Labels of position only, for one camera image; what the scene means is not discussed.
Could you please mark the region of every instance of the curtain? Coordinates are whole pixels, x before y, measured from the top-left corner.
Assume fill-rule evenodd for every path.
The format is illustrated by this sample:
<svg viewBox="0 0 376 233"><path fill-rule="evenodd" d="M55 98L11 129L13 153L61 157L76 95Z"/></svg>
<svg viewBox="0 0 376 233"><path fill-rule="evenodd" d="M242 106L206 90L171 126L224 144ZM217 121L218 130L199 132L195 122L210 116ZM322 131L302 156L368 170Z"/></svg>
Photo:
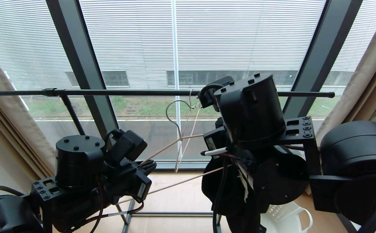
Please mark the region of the curtain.
<svg viewBox="0 0 376 233"><path fill-rule="evenodd" d="M376 33L334 109L316 134L317 143L328 131L349 121L376 116Z"/></svg>
<svg viewBox="0 0 376 233"><path fill-rule="evenodd" d="M0 90L14 90L1 68ZM17 152L8 156L16 156L32 179L54 175L55 149L30 116L20 97L0 97L0 132Z"/></svg>

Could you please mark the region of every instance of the laundry basket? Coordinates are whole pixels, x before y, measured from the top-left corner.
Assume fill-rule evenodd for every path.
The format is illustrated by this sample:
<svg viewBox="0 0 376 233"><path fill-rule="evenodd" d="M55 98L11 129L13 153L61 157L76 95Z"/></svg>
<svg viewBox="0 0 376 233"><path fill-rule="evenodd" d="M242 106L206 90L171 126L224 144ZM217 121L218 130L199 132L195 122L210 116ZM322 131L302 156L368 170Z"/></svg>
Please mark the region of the laundry basket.
<svg viewBox="0 0 376 233"><path fill-rule="evenodd" d="M310 223L306 229L301 229L298 214L306 211ZM267 228L267 233L306 233L313 225L313 218L309 211L294 202L285 205L270 205L265 214L261 214L261 225Z"/></svg>

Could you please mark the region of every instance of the basket handle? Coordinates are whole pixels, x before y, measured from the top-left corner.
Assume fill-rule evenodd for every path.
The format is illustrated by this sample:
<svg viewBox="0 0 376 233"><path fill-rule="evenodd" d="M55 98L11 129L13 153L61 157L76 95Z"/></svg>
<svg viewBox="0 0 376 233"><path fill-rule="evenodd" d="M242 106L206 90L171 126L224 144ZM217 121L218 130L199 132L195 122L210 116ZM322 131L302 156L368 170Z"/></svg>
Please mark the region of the basket handle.
<svg viewBox="0 0 376 233"><path fill-rule="evenodd" d="M300 230L300 233L306 233L313 226L313 217L310 214L310 212L308 210L306 210L305 208L301 208L301 211L306 211L307 215L309 216L309 220L310 220L309 226L304 230Z"/></svg>

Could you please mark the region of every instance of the green grass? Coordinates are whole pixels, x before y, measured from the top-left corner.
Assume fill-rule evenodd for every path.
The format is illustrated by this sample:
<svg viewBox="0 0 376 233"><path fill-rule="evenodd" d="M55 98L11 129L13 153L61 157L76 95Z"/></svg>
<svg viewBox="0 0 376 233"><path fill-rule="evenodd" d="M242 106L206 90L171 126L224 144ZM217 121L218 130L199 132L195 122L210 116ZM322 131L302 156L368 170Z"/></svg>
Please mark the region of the green grass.
<svg viewBox="0 0 376 233"><path fill-rule="evenodd" d="M182 100L189 102L188 97L182 97ZM333 99L329 98L317 98L309 111L308 115L314 117L325 117L327 116L331 109L336 105L340 97L335 97ZM24 99L27 106L30 109L30 114L33 117L64 117L69 116L68 111L64 103L59 98L54 99ZM91 117L89 108L84 98L71 98L70 99L74 110L78 116L81 117ZM117 116L165 116L165 109L175 100L174 97L122 97L122 96L111 96L111 103L113 110ZM287 100L286 97L280 97L281 107ZM195 97L191 97L191 105L194 106L199 101ZM180 103L181 115L186 116L189 113L189 108L186 104ZM169 107L169 115L176 115L175 103ZM197 110L194 109L191 112L191 116L194 117ZM206 117L217 117L219 112L216 112L213 107L201 109L199 118Z"/></svg>

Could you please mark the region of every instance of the pavement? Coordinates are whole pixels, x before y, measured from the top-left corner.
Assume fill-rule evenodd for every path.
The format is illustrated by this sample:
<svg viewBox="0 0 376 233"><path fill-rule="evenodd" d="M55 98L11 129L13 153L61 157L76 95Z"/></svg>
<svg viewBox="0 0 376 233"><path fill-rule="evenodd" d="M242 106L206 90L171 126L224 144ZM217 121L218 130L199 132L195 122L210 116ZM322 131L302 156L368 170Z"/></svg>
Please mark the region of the pavement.
<svg viewBox="0 0 376 233"><path fill-rule="evenodd" d="M73 121L70 120L38 120L36 121L49 142L55 147L55 144L64 136L79 134ZM323 120L314 120L313 127L315 132L321 126ZM84 132L90 136L100 137L94 121L81 121ZM123 130L133 130L139 134L148 143L148 147L140 155L140 159L147 158L163 147L169 145L177 139L177 131L175 125L166 120L125 120L118 121L119 127ZM188 136L192 131L194 121L188 121L185 129L185 135ZM185 122L182 122L182 129L185 127ZM197 121L194 129L195 134L204 134L215 129L214 121L201 120ZM183 148L188 139L183 141ZM206 150L204 139L202 137L193 138L189 142L184 155L186 160L204 160L204 157L199 153ZM175 144L164 152L155 157L156 160L175 161L177 157L178 146Z"/></svg>

